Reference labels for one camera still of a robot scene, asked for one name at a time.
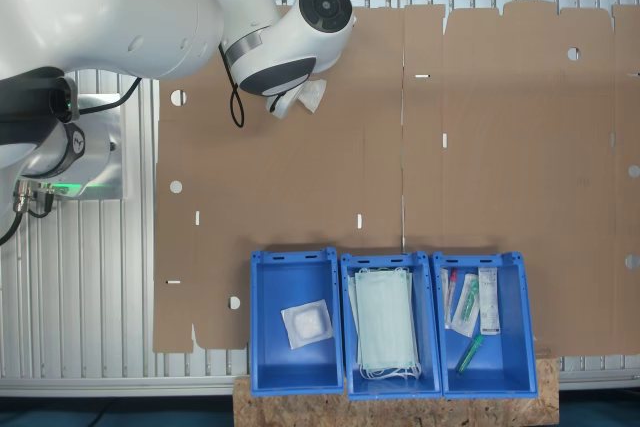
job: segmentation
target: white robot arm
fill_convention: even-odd
[[[267,97],[282,118],[355,22],[349,0],[296,0],[282,18],[273,0],[0,0],[0,16],[0,220],[12,193],[17,217],[28,211],[26,182],[86,186],[119,148],[65,73],[179,78],[219,51],[236,97]]]

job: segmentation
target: surgical face mask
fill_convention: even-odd
[[[362,270],[355,275],[361,373],[374,380],[420,375],[411,311],[411,274]]]

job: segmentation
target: white sterile pack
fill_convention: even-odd
[[[324,300],[283,310],[282,320],[292,349],[333,338],[333,326]]]
[[[411,274],[405,269],[355,275],[360,373],[369,380],[421,374],[411,308]]]

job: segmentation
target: blue storage crate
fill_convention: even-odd
[[[335,249],[251,256],[251,393],[342,394],[342,322]],[[325,300],[332,339],[291,349],[281,311]]]
[[[358,334],[349,300],[348,277],[363,268],[407,268],[413,273],[412,309],[419,361],[420,378],[367,380],[360,375],[357,364]],[[343,255],[340,261],[342,273],[342,306],[344,317],[345,361],[350,400],[413,399],[441,397],[440,366],[436,320],[433,309],[429,259],[424,252],[405,255],[354,257]]]
[[[432,256],[432,266],[444,396],[449,399],[537,397],[538,376],[522,255],[448,256],[438,252]],[[444,328],[441,267],[458,269],[451,306],[453,313],[462,293],[465,275],[477,274],[478,267],[498,268],[501,333],[484,336],[482,346],[462,375],[456,373],[456,366],[472,339]],[[480,316],[473,335],[479,332]]]

